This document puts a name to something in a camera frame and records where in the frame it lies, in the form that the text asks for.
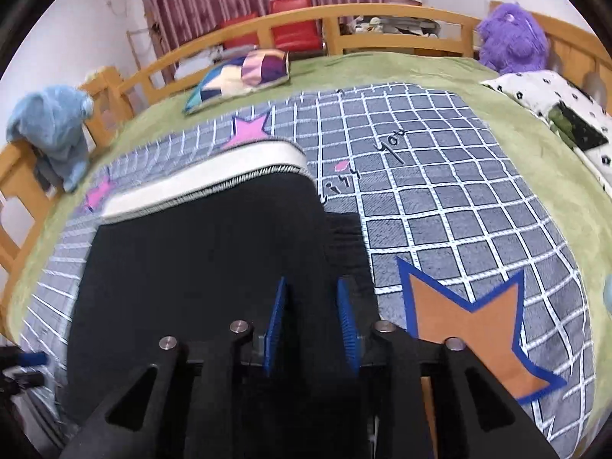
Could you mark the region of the purple plush toy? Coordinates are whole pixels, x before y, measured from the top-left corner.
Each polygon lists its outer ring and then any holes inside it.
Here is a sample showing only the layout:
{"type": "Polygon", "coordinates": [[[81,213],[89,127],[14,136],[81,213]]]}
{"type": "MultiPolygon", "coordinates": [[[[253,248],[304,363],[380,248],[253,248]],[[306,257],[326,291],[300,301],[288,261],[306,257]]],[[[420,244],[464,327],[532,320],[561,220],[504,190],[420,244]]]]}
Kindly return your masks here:
{"type": "Polygon", "coordinates": [[[516,3],[496,6],[476,27],[479,62],[500,75],[543,70],[549,42],[538,21],[516,3]]]}

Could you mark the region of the green bed sheet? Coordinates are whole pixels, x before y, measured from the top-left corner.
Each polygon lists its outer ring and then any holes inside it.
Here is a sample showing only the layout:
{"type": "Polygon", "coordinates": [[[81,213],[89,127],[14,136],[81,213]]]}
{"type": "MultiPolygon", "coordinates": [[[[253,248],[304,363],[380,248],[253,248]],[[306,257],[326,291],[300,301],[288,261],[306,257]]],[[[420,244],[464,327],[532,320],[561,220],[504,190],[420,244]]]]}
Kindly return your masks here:
{"type": "Polygon", "coordinates": [[[405,260],[466,301],[525,278],[520,345],[563,386],[526,405],[562,457],[611,407],[611,201],[537,117],[465,58],[362,53],[295,63],[278,87],[193,115],[185,94],[128,122],[93,178],[117,189],[196,163],[234,116],[301,145],[329,212],[362,217],[381,315],[405,324],[405,260]]]}

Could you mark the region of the white black-dotted pillow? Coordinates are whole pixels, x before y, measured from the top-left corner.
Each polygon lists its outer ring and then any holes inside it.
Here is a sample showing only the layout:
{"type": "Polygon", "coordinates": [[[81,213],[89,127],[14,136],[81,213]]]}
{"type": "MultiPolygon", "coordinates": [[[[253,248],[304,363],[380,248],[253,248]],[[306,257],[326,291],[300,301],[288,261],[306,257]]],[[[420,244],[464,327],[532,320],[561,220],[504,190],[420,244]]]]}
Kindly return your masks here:
{"type": "Polygon", "coordinates": [[[591,96],[552,70],[506,73],[481,84],[544,122],[611,193],[611,116],[591,96]]]}

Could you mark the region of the grey checked blanket with stars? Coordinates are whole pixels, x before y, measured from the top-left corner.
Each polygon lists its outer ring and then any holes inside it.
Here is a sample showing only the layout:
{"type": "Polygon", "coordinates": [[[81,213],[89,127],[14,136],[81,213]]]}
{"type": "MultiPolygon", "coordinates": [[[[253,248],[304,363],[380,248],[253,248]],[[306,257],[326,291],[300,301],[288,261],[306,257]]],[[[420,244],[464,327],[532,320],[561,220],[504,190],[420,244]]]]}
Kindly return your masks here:
{"type": "Polygon", "coordinates": [[[571,246],[456,94],[248,106],[99,168],[31,298],[65,458],[568,458],[571,246]]]}

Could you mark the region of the colourful geometric pillow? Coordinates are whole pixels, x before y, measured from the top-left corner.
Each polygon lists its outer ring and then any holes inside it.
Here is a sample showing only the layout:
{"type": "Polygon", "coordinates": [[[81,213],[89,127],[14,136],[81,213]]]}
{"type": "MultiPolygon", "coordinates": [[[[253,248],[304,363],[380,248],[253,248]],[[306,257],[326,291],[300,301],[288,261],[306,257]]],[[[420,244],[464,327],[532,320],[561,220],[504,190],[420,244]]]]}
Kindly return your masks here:
{"type": "Polygon", "coordinates": [[[273,88],[290,80],[290,54],[255,49],[212,67],[191,92],[182,112],[193,115],[207,107],[273,88]]]}

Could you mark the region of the small round light-blue toy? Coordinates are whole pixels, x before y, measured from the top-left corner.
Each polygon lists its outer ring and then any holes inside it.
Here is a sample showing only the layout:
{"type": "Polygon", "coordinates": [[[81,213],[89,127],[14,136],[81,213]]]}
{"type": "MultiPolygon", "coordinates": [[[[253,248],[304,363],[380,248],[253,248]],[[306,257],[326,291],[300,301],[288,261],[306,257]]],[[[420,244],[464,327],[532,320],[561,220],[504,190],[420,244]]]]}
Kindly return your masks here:
{"type": "Polygon", "coordinates": [[[603,289],[603,302],[609,314],[612,314],[612,275],[606,277],[603,289]]]}

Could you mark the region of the light blue towel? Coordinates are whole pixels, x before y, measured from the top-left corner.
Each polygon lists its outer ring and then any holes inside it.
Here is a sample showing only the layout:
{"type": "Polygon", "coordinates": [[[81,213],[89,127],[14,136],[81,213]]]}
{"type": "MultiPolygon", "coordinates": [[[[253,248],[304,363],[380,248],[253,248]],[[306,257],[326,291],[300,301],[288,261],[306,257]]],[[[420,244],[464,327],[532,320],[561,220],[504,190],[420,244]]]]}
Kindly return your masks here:
{"type": "Polygon", "coordinates": [[[89,166],[83,125],[94,101],[84,90],[65,85],[28,93],[13,108],[6,124],[7,142],[26,140],[41,152],[61,179],[63,191],[74,192],[89,166]]]}

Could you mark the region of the wooden bed frame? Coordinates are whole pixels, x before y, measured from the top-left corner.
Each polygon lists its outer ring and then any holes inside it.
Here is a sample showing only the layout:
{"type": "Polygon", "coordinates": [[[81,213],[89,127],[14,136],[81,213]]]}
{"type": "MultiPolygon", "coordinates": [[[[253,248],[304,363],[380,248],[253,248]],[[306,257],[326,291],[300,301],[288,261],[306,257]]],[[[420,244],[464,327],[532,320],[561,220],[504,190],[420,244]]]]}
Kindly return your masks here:
{"type": "MultiPolygon", "coordinates": [[[[94,142],[92,155],[98,158],[116,137],[115,132],[106,127],[107,115],[112,116],[117,123],[133,118],[134,110],[129,94],[135,88],[141,88],[146,101],[155,104],[196,86],[204,70],[197,70],[161,87],[153,85],[151,77],[204,49],[235,42],[243,37],[254,37],[261,48],[286,48],[297,53],[324,51],[336,56],[359,50],[398,49],[413,51],[422,56],[472,57],[477,48],[478,23],[478,19],[461,13],[400,3],[308,6],[241,20],[187,42],[131,77],[121,77],[116,67],[104,67],[91,80],[83,83],[82,89],[94,100],[94,114],[86,123],[94,142]],[[451,31],[445,37],[374,31],[350,32],[347,22],[354,17],[420,19],[446,24],[451,31]]],[[[46,217],[59,199],[57,196],[49,196],[35,180],[34,164],[34,152],[23,141],[10,143],[1,152],[1,197],[4,200],[18,199],[33,219],[21,243],[16,243],[8,232],[1,233],[1,268],[7,275],[1,292],[1,334],[8,340],[16,339],[16,314],[22,304],[16,297],[16,283],[44,228],[46,217]]]]}

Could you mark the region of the black pants with white stripe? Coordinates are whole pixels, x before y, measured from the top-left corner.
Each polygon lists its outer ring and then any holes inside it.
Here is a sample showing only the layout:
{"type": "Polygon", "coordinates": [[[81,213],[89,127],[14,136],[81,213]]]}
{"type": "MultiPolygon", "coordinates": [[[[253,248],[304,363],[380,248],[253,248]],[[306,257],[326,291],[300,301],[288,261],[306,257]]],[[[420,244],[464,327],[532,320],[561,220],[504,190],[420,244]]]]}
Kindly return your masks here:
{"type": "Polygon", "coordinates": [[[344,283],[360,332],[378,314],[362,227],[355,213],[324,209],[305,153],[278,138],[229,144],[106,202],[60,396],[77,433],[153,362],[162,338],[212,340],[236,319],[263,333],[281,280],[274,366],[246,391],[254,407],[238,458],[366,457],[368,418],[337,304],[344,283]]]}

